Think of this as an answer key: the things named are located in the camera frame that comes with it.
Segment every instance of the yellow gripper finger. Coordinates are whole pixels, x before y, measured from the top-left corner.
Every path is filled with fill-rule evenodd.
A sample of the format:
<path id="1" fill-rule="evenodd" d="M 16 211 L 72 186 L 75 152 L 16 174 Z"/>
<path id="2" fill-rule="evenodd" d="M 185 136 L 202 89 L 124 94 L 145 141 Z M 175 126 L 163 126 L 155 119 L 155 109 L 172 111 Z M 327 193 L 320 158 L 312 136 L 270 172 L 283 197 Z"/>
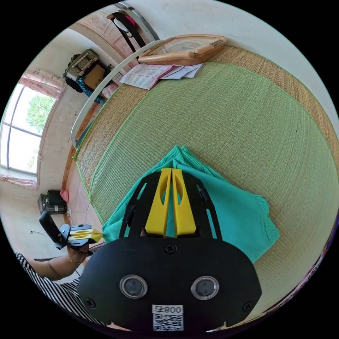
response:
<path id="1" fill-rule="evenodd" d="M 194 234 L 196 225 L 194 222 L 190 201 L 185 187 L 183 173 L 180 169 L 172 169 L 173 185 L 173 217 L 176 237 Z"/>
<path id="2" fill-rule="evenodd" d="M 91 228 L 89 230 L 71 231 L 68 241 L 80 239 L 93 239 L 96 243 L 102 238 L 102 233 Z"/>
<path id="3" fill-rule="evenodd" d="M 166 235 L 171 172 L 171 168 L 163 168 L 161 170 L 158 187 L 154 195 L 153 204 L 145 227 L 148 234 L 156 234 L 163 237 Z M 164 193 L 165 201 L 163 204 L 161 198 Z"/>

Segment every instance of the white bed rail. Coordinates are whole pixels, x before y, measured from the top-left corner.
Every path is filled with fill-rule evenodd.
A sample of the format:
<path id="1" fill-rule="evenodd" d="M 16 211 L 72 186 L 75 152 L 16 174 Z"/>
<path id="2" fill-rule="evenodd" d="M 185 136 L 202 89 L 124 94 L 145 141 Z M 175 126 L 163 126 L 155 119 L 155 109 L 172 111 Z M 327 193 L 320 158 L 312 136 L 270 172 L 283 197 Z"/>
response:
<path id="1" fill-rule="evenodd" d="M 99 86 L 93 91 L 91 96 L 86 101 L 84 107 L 81 109 L 80 113 L 77 116 L 77 119 L 75 120 L 72 130 L 71 130 L 71 142 L 74 148 L 76 148 L 76 141 L 75 141 L 75 135 L 77 134 L 80 125 L 82 124 L 83 120 L 86 117 L 86 114 L 92 107 L 94 100 L 96 97 L 101 93 L 101 91 L 105 88 L 105 86 L 127 65 L 129 64 L 133 59 L 138 57 L 140 54 L 144 53 L 148 49 L 152 48 L 153 46 L 157 45 L 162 40 L 156 40 L 148 43 L 146 46 L 138 49 L 135 53 L 127 57 L 123 62 L 121 62 L 117 67 L 111 71 L 105 79 L 102 80 L 102 82 L 99 84 Z"/>

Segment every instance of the green mat border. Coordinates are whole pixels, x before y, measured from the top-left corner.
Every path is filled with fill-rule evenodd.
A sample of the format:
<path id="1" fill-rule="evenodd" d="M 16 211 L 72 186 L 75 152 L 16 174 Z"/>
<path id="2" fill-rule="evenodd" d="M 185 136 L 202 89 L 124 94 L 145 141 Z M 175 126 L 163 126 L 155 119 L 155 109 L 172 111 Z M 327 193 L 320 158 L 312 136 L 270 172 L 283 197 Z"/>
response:
<path id="1" fill-rule="evenodd" d="M 308 114 L 308 116 L 311 118 L 311 120 L 313 121 L 313 123 L 314 123 L 315 126 L 317 127 L 317 129 L 318 129 L 318 131 L 320 132 L 321 136 L 323 137 L 325 143 L 327 144 L 327 147 L 328 147 L 328 149 L 329 149 L 329 151 L 330 151 L 330 154 L 331 154 L 331 157 L 332 157 L 332 161 L 333 161 L 334 166 L 335 166 L 335 168 L 336 168 L 336 170 L 337 170 L 337 173 L 338 173 L 338 168 L 337 168 L 337 164 L 336 164 L 336 162 L 335 162 L 335 160 L 334 160 L 334 155 L 333 155 L 333 153 L 332 153 L 332 150 L 331 150 L 331 148 L 330 148 L 330 146 L 329 146 L 329 144 L 328 144 L 328 141 L 327 141 L 327 139 L 325 138 L 325 136 L 324 136 L 322 130 L 320 129 L 320 127 L 319 127 L 319 125 L 317 124 L 317 122 L 314 120 L 313 116 L 312 116 L 312 115 L 304 108 L 304 106 L 301 105 L 301 103 L 298 102 L 293 96 L 291 96 L 288 92 L 286 92 L 285 90 L 283 90 L 281 87 L 279 87 L 277 84 L 275 84 L 275 83 L 274 83 L 273 81 L 271 81 L 270 79 L 267 79 L 267 78 L 263 77 L 262 75 L 260 75 L 260 74 L 258 74 L 258 73 L 255 73 L 255 72 L 253 72 L 253 71 L 251 71 L 251 70 L 249 70 L 249 69 L 247 69 L 247 68 L 244 68 L 244 67 L 241 67 L 241 66 L 238 66 L 238 65 L 234 65 L 234 64 L 232 64 L 232 63 L 224 63 L 224 62 L 220 62 L 220 61 L 207 61 L 206 63 L 211 63 L 211 64 L 222 64 L 222 65 L 228 65 L 228 66 L 232 66 L 232 67 L 235 67 L 235 68 L 239 68 L 239 69 L 244 70 L 244 71 L 246 71 L 246 72 L 248 72 L 248 73 L 250 73 L 250 74 L 254 74 L 254 75 L 257 76 L 257 77 L 260 77 L 260 78 L 264 79 L 265 81 L 269 81 L 272 85 L 274 85 L 276 88 L 278 88 L 278 90 L 280 90 L 280 91 L 284 92 L 286 95 L 288 95 L 294 102 L 296 102 L 296 104 L 297 104 L 304 112 L 306 112 L 306 113 Z M 120 85 L 120 86 L 115 90 L 115 92 L 112 94 L 112 96 L 109 98 L 109 100 L 117 93 L 117 91 L 118 91 L 121 87 L 122 87 L 122 85 Z M 98 218 L 99 218 L 100 222 L 102 223 L 102 225 L 104 224 L 103 219 L 102 219 L 102 217 L 100 216 L 100 213 L 98 212 L 96 206 L 93 204 L 93 200 L 92 200 L 92 198 L 91 198 L 91 188 L 92 188 L 92 185 L 93 185 L 93 181 L 94 181 L 95 175 L 96 175 L 96 173 L 97 173 L 97 171 L 98 171 L 98 168 L 99 168 L 99 166 L 101 165 L 101 163 L 102 163 L 102 161 L 103 161 L 105 155 L 107 154 L 107 152 L 108 152 L 108 150 L 110 149 L 110 147 L 111 147 L 112 143 L 114 142 L 114 140 L 117 138 L 117 136 L 118 136 L 119 133 L 121 132 L 122 128 L 125 126 L 125 124 L 128 122 L 128 120 L 133 116 L 134 112 L 135 112 L 136 109 L 139 107 L 139 105 L 141 105 L 141 104 L 143 103 L 143 101 L 146 100 L 146 98 L 153 92 L 153 90 L 155 90 L 155 88 L 156 88 L 156 86 L 154 86 L 154 87 L 153 87 L 153 88 L 152 88 L 152 89 L 151 89 L 151 90 L 143 97 L 143 99 L 135 106 L 135 108 L 134 108 L 134 109 L 132 110 L 132 112 L 128 115 L 128 117 L 125 119 L 125 121 L 123 122 L 123 124 L 120 126 L 120 128 L 118 129 L 118 131 L 115 133 L 114 137 L 112 138 L 112 140 L 111 140 L 110 143 L 108 144 L 108 146 L 107 146 L 105 152 L 103 153 L 101 159 L 99 160 L 98 164 L 97 164 L 96 167 L 95 167 L 95 170 L 94 170 L 93 175 L 92 175 L 92 178 L 91 178 L 91 183 L 90 183 L 89 191 L 87 190 L 87 187 L 86 187 L 86 185 L 85 185 L 85 183 L 84 183 L 84 179 L 83 179 L 83 177 L 82 177 L 82 174 L 81 174 L 81 171 L 80 171 L 80 168 L 79 168 L 79 164 L 78 164 L 78 162 L 77 162 L 77 160 L 76 160 L 76 156 L 77 156 L 78 152 L 80 151 L 81 145 L 82 145 L 82 143 L 83 143 L 85 137 L 87 136 L 88 132 L 89 132 L 90 129 L 93 127 L 93 125 L 95 124 L 96 119 L 97 119 L 98 116 L 100 115 L 100 113 L 101 113 L 102 109 L 105 107 L 105 105 L 109 102 L 109 100 L 107 100 L 107 102 L 104 104 L 104 106 L 100 109 L 98 115 L 95 117 L 95 120 L 93 121 L 93 124 L 92 124 L 91 128 L 90 128 L 90 129 L 87 131 L 87 133 L 84 135 L 84 137 L 83 137 L 83 139 L 82 139 L 82 141 L 81 141 L 81 143 L 80 143 L 80 145 L 79 145 L 79 148 L 78 148 L 78 150 L 77 150 L 75 156 L 73 157 L 73 159 L 74 159 L 75 162 L 76 162 L 76 165 L 77 165 L 78 171 L 79 171 L 79 173 L 80 173 L 80 177 L 81 177 L 82 183 L 83 183 L 83 185 L 84 185 L 84 187 L 85 187 L 85 190 L 86 190 L 87 196 L 88 196 L 88 198 L 89 198 L 89 201 L 90 201 L 91 205 L 93 206 L 95 212 L 97 213 Z"/>

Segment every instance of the striped shirt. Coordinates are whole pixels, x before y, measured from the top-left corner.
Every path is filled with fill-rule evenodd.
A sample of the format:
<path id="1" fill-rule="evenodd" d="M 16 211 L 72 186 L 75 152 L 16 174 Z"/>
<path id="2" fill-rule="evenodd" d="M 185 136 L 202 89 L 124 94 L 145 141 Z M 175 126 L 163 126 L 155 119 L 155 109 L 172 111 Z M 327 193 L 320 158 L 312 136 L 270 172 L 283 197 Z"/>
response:
<path id="1" fill-rule="evenodd" d="M 77 292 L 79 278 L 74 279 L 72 282 L 58 284 L 47 278 L 41 278 L 22 254 L 16 253 L 16 257 L 31 280 L 48 299 L 78 317 L 92 321 L 99 325 L 108 326 L 93 318 L 81 301 Z"/>

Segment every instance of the camera lens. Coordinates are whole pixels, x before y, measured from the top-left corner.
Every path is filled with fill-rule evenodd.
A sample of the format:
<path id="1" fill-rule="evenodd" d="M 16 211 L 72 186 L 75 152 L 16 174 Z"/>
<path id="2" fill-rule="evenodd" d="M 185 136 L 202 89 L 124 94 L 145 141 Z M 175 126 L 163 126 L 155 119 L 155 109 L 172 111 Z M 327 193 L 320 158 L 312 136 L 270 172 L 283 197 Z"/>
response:
<path id="1" fill-rule="evenodd" d="M 141 277 L 131 274 L 121 279 L 120 290 L 125 296 L 138 299 L 146 294 L 147 284 Z"/>
<path id="2" fill-rule="evenodd" d="M 219 291 L 218 281 L 211 276 L 201 276 L 191 286 L 191 292 L 197 299 L 208 300 L 213 298 Z"/>

